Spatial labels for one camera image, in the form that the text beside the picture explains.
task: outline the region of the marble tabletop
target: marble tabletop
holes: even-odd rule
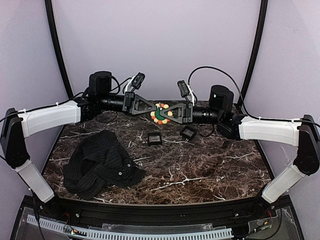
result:
[[[161,101],[170,106],[177,101]],[[94,202],[118,204],[190,204],[235,200],[255,196],[270,181],[256,145],[249,140],[228,140],[219,133],[197,134],[183,139],[184,126],[174,122],[155,123],[150,114],[128,116],[104,112],[96,119],[66,125],[49,157],[44,178],[62,198],[80,199],[63,185],[63,165],[86,137],[102,130],[114,132],[139,168],[146,170],[142,182],[127,188],[104,187]],[[212,130],[200,126],[201,133]],[[147,133],[160,132],[162,145],[148,146]]]

